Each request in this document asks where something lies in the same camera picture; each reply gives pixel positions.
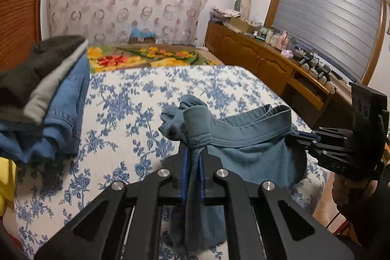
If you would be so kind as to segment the person's right hand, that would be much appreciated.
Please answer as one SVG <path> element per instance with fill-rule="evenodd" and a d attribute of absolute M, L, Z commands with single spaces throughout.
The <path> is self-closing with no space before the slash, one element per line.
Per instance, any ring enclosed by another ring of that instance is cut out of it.
<path fill-rule="evenodd" d="M 355 182 L 335 174 L 332 184 L 332 199 L 338 209 L 343 209 L 371 197 L 375 193 L 377 186 L 378 181 L 375 180 Z"/>

